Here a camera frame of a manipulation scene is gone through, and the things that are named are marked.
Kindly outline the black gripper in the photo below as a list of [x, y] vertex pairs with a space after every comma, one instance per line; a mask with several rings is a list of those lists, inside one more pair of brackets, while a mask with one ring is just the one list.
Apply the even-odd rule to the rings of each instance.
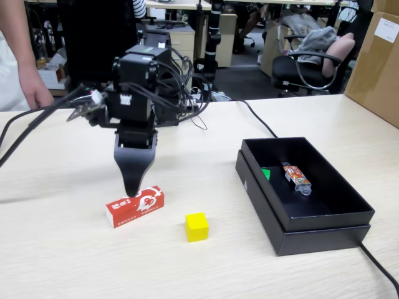
[[107, 90], [108, 116], [119, 120], [113, 157], [129, 197], [138, 194], [144, 175], [155, 160], [155, 114], [150, 100], [155, 92], [141, 86]]

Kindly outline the bystander hand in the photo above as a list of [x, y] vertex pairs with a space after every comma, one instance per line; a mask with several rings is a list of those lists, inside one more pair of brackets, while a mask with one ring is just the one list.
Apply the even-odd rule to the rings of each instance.
[[18, 65], [19, 83], [31, 110], [47, 107], [54, 98], [42, 81], [35, 65]]

